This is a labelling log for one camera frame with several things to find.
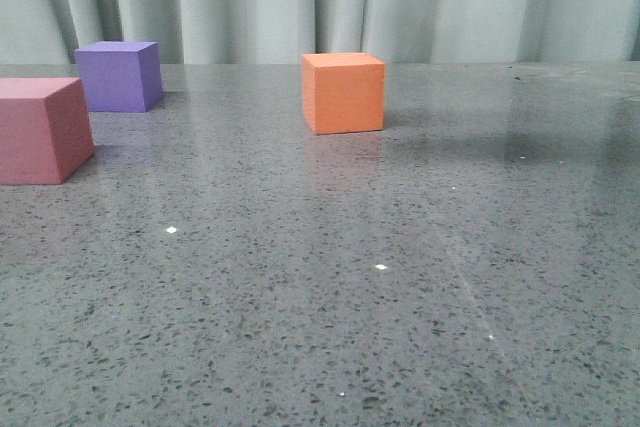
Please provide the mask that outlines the pink foam cube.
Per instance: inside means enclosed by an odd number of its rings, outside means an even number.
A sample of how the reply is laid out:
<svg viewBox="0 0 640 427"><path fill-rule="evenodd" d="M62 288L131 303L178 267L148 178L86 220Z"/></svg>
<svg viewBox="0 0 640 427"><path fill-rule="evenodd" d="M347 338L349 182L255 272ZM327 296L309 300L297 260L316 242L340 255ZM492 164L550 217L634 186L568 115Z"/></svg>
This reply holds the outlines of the pink foam cube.
<svg viewBox="0 0 640 427"><path fill-rule="evenodd" d="M79 78L1 79L1 183L61 184L95 153Z"/></svg>

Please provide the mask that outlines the orange foam cube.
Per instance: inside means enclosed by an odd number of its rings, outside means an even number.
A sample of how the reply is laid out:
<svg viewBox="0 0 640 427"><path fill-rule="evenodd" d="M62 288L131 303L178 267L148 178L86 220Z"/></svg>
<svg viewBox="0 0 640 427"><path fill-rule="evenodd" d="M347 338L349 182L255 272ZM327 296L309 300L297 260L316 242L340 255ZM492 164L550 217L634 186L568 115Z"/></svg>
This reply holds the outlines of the orange foam cube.
<svg viewBox="0 0 640 427"><path fill-rule="evenodd" d="M303 114L314 134L383 128L383 61L366 53L308 53L301 68Z"/></svg>

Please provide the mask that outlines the pale green curtain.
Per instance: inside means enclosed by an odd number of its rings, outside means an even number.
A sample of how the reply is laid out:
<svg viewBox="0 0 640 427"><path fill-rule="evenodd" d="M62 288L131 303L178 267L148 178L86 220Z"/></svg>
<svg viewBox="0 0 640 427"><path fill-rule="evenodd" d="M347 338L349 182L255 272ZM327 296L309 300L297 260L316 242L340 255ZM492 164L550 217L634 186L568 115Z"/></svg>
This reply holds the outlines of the pale green curtain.
<svg viewBox="0 0 640 427"><path fill-rule="evenodd" d="M185 64L635 60L639 0L1 0L5 64L67 64L99 40L154 40Z"/></svg>

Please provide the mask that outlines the purple foam cube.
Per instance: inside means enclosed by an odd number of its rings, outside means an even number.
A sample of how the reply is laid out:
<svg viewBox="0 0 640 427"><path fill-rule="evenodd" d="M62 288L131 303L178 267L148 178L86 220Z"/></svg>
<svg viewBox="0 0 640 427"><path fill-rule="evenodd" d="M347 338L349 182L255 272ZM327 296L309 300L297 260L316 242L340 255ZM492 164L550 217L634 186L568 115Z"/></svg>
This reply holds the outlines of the purple foam cube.
<svg viewBox="0 0 640 427"><path fill-rule="evenodd" d="M74 57L91 112L147 112L164 96L157 42L100 41Z"/></svg>

